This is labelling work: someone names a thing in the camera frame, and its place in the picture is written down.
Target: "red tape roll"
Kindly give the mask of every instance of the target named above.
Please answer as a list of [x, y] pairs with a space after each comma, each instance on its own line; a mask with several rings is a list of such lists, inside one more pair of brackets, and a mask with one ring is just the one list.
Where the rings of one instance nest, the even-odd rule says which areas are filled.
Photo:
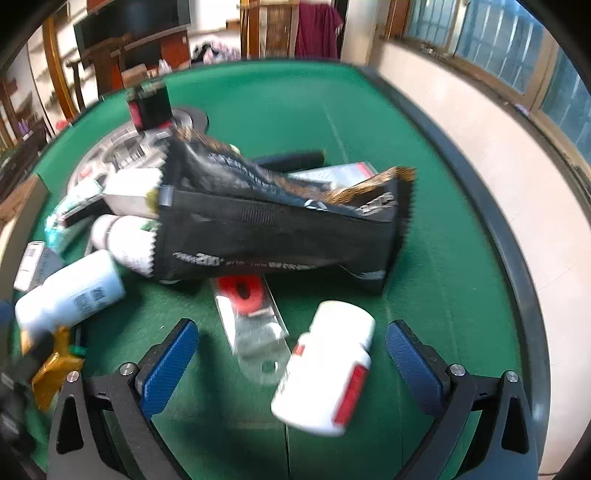
[[238, 315], [248, 315], [262, 307], [265, 294], [261, 278], [256, 275], [237, 275], [217, 279], [220, 293], [232, 302]]

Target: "window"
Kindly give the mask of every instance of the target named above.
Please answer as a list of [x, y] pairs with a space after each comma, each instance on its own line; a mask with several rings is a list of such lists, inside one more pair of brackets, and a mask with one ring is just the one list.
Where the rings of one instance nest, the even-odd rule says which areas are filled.
[[418, 0], [413, 2], [407, 35], [436, 46], [447, 42], [456, 0]]
[[472, 0], [456, 55], [525, 93], [544, 27], [515, 0]]
[[420, 46], [527, 111], [591, 179], [591, 95], [517, 0], [391, 0], [387, 25], [389, 38]]
[[591, 96], [562, 50], [542, 111], [591, 164]]

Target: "metal screw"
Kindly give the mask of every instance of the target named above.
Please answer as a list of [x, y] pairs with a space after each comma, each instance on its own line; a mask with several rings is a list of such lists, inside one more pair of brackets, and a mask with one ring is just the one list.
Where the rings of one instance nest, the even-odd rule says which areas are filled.
[[131, 375], [135, 371], [135, 365], [132, 363], [123, 364], [119, 367], [121, 375]]
[[74, 370], [73, 372], [68, 373], [66, 380], [68, 383], [74, 383], [76, 380], [80, 378], [80, 373]]
[[464, 375], [466, 375], [466, 369], [462, 367], [460, 364], [453, 364], [449, 368], [449, 371], [456, 377], [463, 377]]
[[516, 383], [519, 380], [519, 375], [517, 375], [513, 370], [509, 370], [505, 375], [507, 375], [507, 380], [511, 383]]

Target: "white container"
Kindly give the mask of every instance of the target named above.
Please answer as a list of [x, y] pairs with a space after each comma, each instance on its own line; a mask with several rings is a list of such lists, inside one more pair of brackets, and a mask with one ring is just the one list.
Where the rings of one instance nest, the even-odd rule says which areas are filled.
[[101, 215], [92, 225], [90, 241], [95, 248], [111, 252], [124, 267], [151, 277], [159, 226], [155, 220], [132, 215]]
[[94, 252], [49, 276], [14, 307], [21, 330], [32, 337], [57, 326], [71, 327], [125, 296], [111, 256]]
[[371, 364], [374, 327], [373, 317], [355, 305], [322, 302], [291, 354], [273, 415], [316, 435], [344, 434]]
[[16, 290], [27, 293], [64, 267], [64, 261], [45, 242], [29, 242], [14, 280]]
[[122, 168], [107, 178], [105, 202], [115, 215], [157, 219], [161, 178], [158, 168]]

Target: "plastic bottle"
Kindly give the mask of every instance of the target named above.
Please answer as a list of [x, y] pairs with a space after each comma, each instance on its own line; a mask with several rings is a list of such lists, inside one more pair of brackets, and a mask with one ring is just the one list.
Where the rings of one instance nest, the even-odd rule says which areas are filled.
[[159, 225], [156, 220], [132, 215], [101, 215], [92, 225], [90, 240], [95, 248], [108, 250], [121, 265], [151, 277]]
[[70, 327], [125, 296], [115, 263], [99, 250], [49, 276], [15, 305], [21, 330], [32, 338], [43, 330]]
[[305, 432], [344, 434], [371, 364], [374, 326], [355, 305], [322, 302], [291, 354], [271, 402], [273, 415]]

